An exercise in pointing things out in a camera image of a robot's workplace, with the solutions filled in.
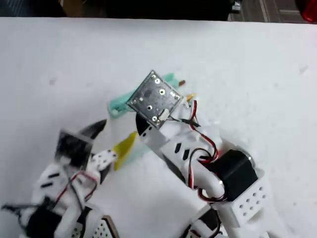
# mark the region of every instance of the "hole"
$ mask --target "hole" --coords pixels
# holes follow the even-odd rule
[[[177,154],[177,153],[179,152],[181,145],[182,145],[182,143],[177,143],[177,144],[176,144],[175,154]]]
[[[160,89],[159,90],[159,94],[164,95],[165,94],[165,90],[164,89]]]
[[[41,185],[41,188],[49,187],[49,186],[52,186],[52,185],[53,185],[52,182],[44,183],[44,184]]]
[[[190,149],[184,151],[183,160],[187,160]]]
[[[48,178],[51,179],[51,178],[58,177],[58,176],[59,176],[59,173],[56,173],[56,174],[49,175]]]

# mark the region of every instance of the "metal plate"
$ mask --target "metal plate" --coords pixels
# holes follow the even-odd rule
[[[127,105],[159,129],[166,119],[159,117],[163,112],[170,115],[182,99],[183,96],[152,70],[130,97]]]
[[[73,134],[66,130],[61,130],[55,158],[59,160],[61,156],[65,156],[70,159],[71,165],[80,168],[88,161],[93,147],[92,142],[90,138],[81,134]]]

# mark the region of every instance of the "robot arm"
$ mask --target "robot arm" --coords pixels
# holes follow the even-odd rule
[[[127,104],[137,112],[141,140],[208,203],[183,237],[288,237],[264,170],[242,143],[204,120],[197,101],[188,102],[151,71]],[[107,238],[118,237],[110,219],[87,203],[116,159],[111,150],[91,153],[92,140],[105,123],[76,135],[62,131],[55,161],[37,182],[32,204],[4,207],[18,215],[29,238],[91,238],[100,229],[106,229]]]
[[[287,233],[272,201],[263,170],[248,149],[222,135],[204,121],[197,101],[187,102],[151,71],[128,105],[137,112],[142,141],[216,211],[209,228],[200,217],[192,221],[188,237],[286,238]]]

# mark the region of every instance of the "red wire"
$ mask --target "red wire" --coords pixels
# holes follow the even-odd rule
[[[190,117],[190,120],[192,120],[195,116],[196,116],[196,111],[197,111],[197,101],[194,100],[194,104],[193,104],[193,113]],[[216,147],[216,144],[207,136],[205,136],[204,134],[202,134],[200,131],[196,130],[196,128],[193,126],[193,125],[190,125],[191,129],[198,132],[202,138],[204,138],[206,141],[208,141],[213,149],[214,149],[214,152],[213,152],[213,156],[211,158],[211,160],[205,160],[205,161],[201,161],[203,164],[207,164],[207,163],[210,163],[212,160],[215,160],[218,158],[218,150],[217,150],[217,147]]]
[[[196,117],[196,111],[197,111],[197,101],[194,100],[193,101],[193,112],[189,118],[189,120],[193,120],[194,117]],[[217,147],[216,147],[216,144],[207,136],[205,136],[204,134],[202,134],[200,131],[196,130],[196,128],[191,124],[190,125],[190,128],[196,132],[198,132],[202,138],[204,138],[206,141],[208,141],[212,147],[213,147],[213,156],[210,158],[210,159],[206,159],[206,160],[199,160],[200,163],[202,164],[209,164],[212,160],[215,160],[218,158],[218,150],[217,150]],[[191,166],[191,160],[189,161],[189,169],[188,169],[188,186],[191,188],[191,189],[194,189],[194,185],[193,185],[193,172],[192,172],[192,166]]]
[[[85,200],[87,200],[87,198],[88,198],[89,196],[91,196],[91,195],[93,194],[93,192],[96,190],[98,183],[97,183],[97,181],[95,180],[94,177],[92,177],[92,176],[86,174],[84,171],[79,171],[79,172],[77,172],[77,173],[71,178],[70,182],[73,182],[73,181],[77,178],[78,175],[83,175],[83,176],[85,176],[85,177],[87,177],[87,178],[89,178],[89,179],[91,179],[91,180],[93,180],[93,181],[95,182],[95,187],[93,188],[93,190],[85,196]],[[68,187],[68,184],[66,185],[66,187],[64,188],[64,190],[63,190],[63,191],[59,194],[59,196],[57,197],[56,203],[59,202],[60,198],[61,198],[61,197],[64,195],[64,193],[67,191],[67,187]]]

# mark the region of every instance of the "teal plastic piece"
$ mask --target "teal plastic piece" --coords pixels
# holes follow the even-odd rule
[[[179,81],[175,78],[174,73],[169,73],[164,75],[163,78],[168,82],[173,88],[178,88]],[[128,99],[132,96],[134,91],[126,93],[116,99],[113,99],[108,104],[108,111],[112,118],[118,118],[125,114],[127,111],[133,112],[133,110],[126,105]]]

